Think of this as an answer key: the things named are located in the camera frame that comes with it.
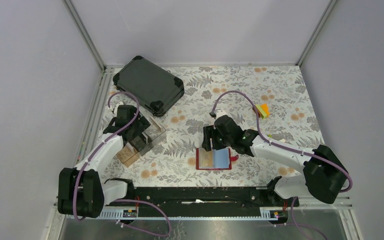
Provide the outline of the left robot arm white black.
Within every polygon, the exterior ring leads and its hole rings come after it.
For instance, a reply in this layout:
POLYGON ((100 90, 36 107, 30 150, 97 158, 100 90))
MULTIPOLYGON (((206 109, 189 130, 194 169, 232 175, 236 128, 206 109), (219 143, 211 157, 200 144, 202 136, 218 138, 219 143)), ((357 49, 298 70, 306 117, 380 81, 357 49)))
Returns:
POLYGON ((128 206, 135 200, 132 180, 105 178, 104 171, 122 150, 127 160, 151 147, 146 134, 151 123, 133 105, 119 105, 103 130, 101 142, 75 167, 63 168, 58 176, 57 209, 78 219, 97 218, 104 206, 118 200, 128 206))

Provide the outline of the gold credit card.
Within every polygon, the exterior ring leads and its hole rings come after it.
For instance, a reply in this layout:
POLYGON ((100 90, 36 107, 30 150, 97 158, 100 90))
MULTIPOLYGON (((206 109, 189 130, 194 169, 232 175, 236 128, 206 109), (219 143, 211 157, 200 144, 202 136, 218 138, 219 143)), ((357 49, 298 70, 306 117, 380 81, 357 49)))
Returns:
POLYGON ((200 169, 212 169, 215 166, 213 160, 213 152, 206 151, 205 149, 200 150, 198 166, 200 169))

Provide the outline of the red leather card holder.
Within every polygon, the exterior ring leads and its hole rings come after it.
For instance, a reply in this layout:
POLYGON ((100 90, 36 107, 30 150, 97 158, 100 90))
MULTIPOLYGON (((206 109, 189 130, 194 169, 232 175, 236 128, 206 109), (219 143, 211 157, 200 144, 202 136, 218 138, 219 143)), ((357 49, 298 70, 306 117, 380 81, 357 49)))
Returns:
POLYGON ((213 152, 214 167, 210 169, 202 169, 199 167, 199 151, 203 148, 195 149, 195 168, 197 170, 231 170, 232 163, 239 159, 238 155, 232 155, 230 148, 224 148, 220 150, 211 150, 213 152))

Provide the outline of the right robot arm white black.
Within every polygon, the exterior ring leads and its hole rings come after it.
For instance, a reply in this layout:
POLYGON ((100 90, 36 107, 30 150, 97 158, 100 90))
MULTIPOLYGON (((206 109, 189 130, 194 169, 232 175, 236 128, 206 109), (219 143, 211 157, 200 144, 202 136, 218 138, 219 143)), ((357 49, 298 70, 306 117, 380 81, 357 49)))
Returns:
POLYGON ((206 151, 231 148, 238 154, 265 158, 300 174, 277 177, 268 184, 267 201, 281 205, 292 197, 312 196, 325 204, 333 204, 350 175, 335 153, 325 145, 317 148, 300 148, 263 136, 253 129, 243 130, 226 114, 217 117, 214 124, 203 127, 202 148, 206 151))

